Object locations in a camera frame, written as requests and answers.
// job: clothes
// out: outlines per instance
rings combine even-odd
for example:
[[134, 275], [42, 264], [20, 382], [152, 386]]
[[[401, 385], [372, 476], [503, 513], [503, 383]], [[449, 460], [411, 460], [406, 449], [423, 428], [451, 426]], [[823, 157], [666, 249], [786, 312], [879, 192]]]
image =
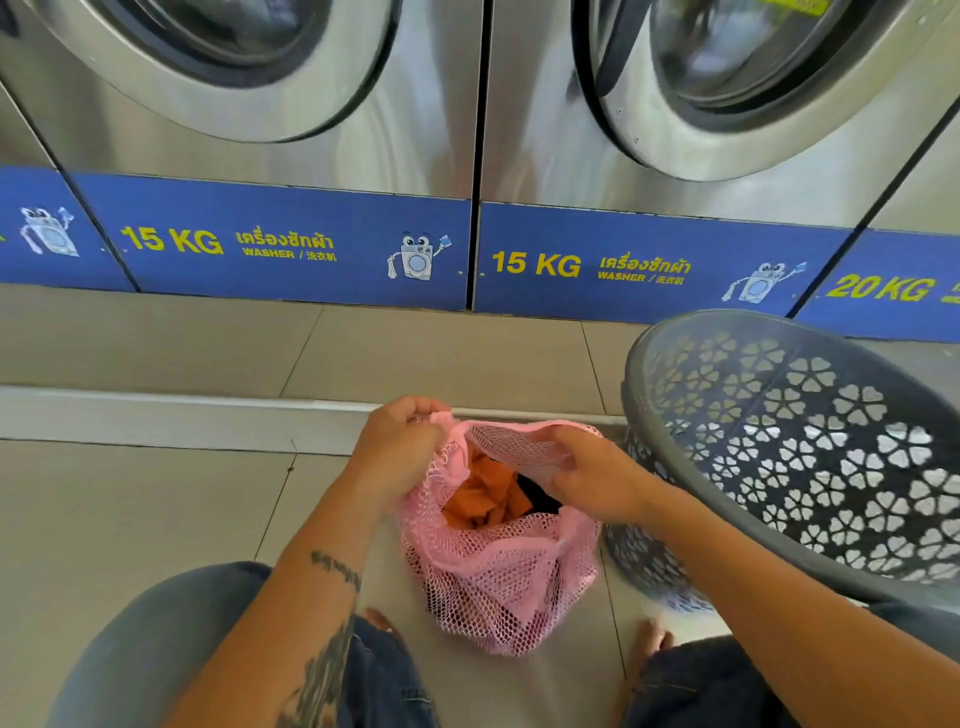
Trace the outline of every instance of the clothes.
[[523, 473], [516, 476], [516, 484], [523, 494], [530, 499], [530, 513], [549, 513], [556, 516], [560, 513], [562, 504], [555, 498], [548, 496], [544, 490]]
[[444, 506], [451, 528], [471, 530], [515, 521], [533, 505], [516, 484], [516, 472], [469, 445], [470, 477]]
[[[960, 615], [905, 604], [871, 612], [960, 663]], [[733, 637], [682, 644], [643, 670], [622, 728], [799, 728]]]
[[[155, 728], [260, 591], [250, 562], [188, 571], [147, 590], [97, 635], [63, 684], [47, 728]], [[438, 728], [403, 645], [353, 626], [339, 728]]]

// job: person's left hand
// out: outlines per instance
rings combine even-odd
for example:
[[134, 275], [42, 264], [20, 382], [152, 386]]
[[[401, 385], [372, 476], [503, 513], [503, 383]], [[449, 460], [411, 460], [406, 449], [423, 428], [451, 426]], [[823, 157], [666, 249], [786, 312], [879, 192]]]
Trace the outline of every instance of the person's left hand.
[[342, 477], [382, 497], [384, 507], [391, 506], [422, 480], [446, 439], [440, 425], [411, 421], [449, 409], [427, 397], [401, 397], [373, 410]]

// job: gray laundry basket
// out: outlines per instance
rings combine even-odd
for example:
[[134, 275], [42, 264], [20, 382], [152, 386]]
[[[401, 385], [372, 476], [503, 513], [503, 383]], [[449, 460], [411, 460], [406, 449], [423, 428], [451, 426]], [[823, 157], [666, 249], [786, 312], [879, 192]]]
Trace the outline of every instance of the gray laundry basket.
[[[885, 359], [786, 319], [699, 311], [636, 340], [622, 398], [636, 462], [836, 592], [960, 608], [960, 415]], [[605, 539], [642, 591], [710, 608], [641, 529]]]

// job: washing machine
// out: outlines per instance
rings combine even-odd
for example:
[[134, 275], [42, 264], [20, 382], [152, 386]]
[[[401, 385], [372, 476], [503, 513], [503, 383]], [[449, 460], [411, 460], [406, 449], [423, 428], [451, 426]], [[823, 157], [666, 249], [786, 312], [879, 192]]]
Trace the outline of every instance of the washing machine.
[[466, 306], [483, 0], [6, 5], [6, 81], [142, 290]]
[[960, 343], [960, 118], [826, 273], [799, 321], [849, 336]]
[[786, 315], [960, 93], [949, 0], [493, 0], [475, 308]]
[[[0, 12], [0, 32], [15, 30]], [[0, 85], [0, 282], [132, 291], [123, 268]]]

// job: hand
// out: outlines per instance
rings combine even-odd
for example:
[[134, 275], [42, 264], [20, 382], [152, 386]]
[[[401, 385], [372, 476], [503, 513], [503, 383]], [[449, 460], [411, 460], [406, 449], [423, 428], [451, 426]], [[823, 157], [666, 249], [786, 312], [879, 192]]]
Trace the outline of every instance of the hand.
[[653, 501], [676, 489], [647, 473], [607, 438], [579, 427], [555, 425], [538, 433], [573, 456], [573, 467], [556, 473], [550, 495], [605, 523], [642, 523], [653, 516]]
[[423, 479], [446, 439], [440, 425], [411, 421], [449, 409], [427, 397], [401, 397], [373, 410], [341, 477], [368, 489], [389, 507]]

